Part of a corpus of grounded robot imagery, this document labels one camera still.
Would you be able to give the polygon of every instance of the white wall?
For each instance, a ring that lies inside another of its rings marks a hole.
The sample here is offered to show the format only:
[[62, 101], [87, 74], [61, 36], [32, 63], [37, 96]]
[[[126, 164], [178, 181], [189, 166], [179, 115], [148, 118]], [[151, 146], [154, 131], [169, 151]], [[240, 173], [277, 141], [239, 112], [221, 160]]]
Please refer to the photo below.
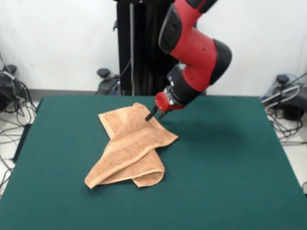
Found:
[[[278, 73], [307, 70], [307, 1], [220, 0], [198, 28], [228, 44], [233, 62], [211, 94], [261, 95]], [[118, 72], [112, 0], [2, 0], [0, 47], [29, 88], [96, 90]]]

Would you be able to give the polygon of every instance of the black metal stand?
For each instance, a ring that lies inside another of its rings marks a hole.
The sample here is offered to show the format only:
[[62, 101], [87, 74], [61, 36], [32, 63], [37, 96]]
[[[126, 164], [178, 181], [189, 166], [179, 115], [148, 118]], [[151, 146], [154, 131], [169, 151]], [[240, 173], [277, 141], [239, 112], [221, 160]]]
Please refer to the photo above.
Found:
[[167, 85], [166, 75], [177, 60], [162, 52], [158, 39], [172, 2], [122, 0], [117, 3], [120, 72], [130, 59], [132, 66], [121, 77], [121, 90], [126, 95], [155, 95]]

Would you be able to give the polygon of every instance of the towel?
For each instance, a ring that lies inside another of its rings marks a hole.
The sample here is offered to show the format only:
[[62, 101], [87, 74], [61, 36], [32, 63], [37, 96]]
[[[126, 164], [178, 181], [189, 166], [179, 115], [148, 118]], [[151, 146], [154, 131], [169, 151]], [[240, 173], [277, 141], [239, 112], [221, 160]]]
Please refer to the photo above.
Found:
[[111, 140], [85, 178], [89, 188], [128, 179], [144, 187], [162, 180], [165, 168], [155, 148], [170, 145], [178, 136], [163, 128], [155, 118], [145, 121], [148, 114], [144, 105], [135, 103], [99, 115]]

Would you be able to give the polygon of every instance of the green tablecloth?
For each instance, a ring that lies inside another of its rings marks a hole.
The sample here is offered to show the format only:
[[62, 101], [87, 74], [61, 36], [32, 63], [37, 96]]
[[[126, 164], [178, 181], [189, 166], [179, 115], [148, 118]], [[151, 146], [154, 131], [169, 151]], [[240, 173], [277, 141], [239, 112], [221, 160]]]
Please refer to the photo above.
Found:
[[162, 125], [164, 179], [90, 190], [109, 138], [97, 115], [153, 97], [44, 98], [0, 200], [2, 230], [302, 230], [307, 202], [260, 102], [201, 97]]

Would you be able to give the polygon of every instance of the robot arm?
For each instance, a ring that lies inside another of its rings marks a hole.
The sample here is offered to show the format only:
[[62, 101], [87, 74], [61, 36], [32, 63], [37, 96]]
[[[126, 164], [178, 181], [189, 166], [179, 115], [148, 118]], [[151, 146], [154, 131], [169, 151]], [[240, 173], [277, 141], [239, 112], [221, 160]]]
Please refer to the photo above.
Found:
[[186, 64], [176, 65], [167, 75], [170, 85], [155, 97], [155, 106], [146, 117], [159, 110], [158, 119], [182, 109], [213, 85], [227, 70], [232, 54], [228, 46], [198, 31], [194, 25], [217, 0], [176, 0], [164, 20], [159, 46], [167, 54]]

